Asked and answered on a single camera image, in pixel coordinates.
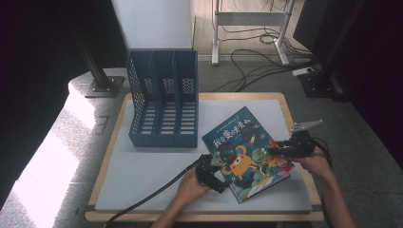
white wall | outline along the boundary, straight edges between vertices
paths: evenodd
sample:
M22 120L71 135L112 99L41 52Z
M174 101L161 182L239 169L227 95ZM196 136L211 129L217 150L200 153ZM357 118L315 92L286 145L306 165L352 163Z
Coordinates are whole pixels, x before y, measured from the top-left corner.
M127 49L192 48L193 0L112 0Z

human hand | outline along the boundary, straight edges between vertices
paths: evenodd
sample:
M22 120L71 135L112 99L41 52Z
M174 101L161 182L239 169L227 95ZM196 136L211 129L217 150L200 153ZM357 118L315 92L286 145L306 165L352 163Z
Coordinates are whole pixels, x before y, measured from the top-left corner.
M173 200L181 207L184 207L190 202L202 197L210 189L209 186L203 186L199 183L196 175L196 168L193 167L183 176L181 183L179 184L178 192Z
M311 156L305 158L291 158L291 161L300 162L304 169L320 179L326 179L333 173L327 161L326 154L317 146Z

desk leg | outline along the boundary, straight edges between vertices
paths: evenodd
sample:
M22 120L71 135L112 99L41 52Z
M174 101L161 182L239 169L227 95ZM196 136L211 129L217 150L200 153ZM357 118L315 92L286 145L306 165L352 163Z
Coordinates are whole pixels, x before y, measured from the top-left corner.
M213 66L217 66L219 64L219 14L220 0L216 0L216 11L214 13L213 53L211 54L211 62Z
M284 49L282 48L282 40L285 36L285 31L288 28L288 23L290 22L291 15L293 13L295 0L291 0L290 4L288 5L287 12L285 13L285 18L281 26L281 30L279 32L278 39L275 42L276 49L278 51L279 58L283 65L289 65L287 56L285 55Z

book title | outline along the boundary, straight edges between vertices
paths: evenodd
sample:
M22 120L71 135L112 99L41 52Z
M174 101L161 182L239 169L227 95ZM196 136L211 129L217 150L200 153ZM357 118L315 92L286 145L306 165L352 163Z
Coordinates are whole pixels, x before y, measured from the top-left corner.
M246 119L243 121L238 121L232 128L224 129L222 135L213 141L213 145L218 148L221 144L227 142L229 139L239 134L247 124L251 123L250 120Z

white board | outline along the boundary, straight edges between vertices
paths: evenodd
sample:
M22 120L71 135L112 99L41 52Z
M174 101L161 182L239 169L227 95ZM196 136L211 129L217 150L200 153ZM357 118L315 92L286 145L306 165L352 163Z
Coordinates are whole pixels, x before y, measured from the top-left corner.
M128 137L134 109L127 102L125 115L112 152L104 185L96 210L123 210L146 198L176 177L187 165L208 150L202 136L229 116L247 106L274 140L287 140L288 130L277 100L208 101L199 100L199 132L197 148L134 147ZM222 194L210 191L188 205L186 212L268 212L309 213L312 205L296 164L291 178L264 190L243 203L238 203L228 188ZM223 180L220 172L217 177ZM179 180L160 195L136 208L139 211L162 211L175 195Z

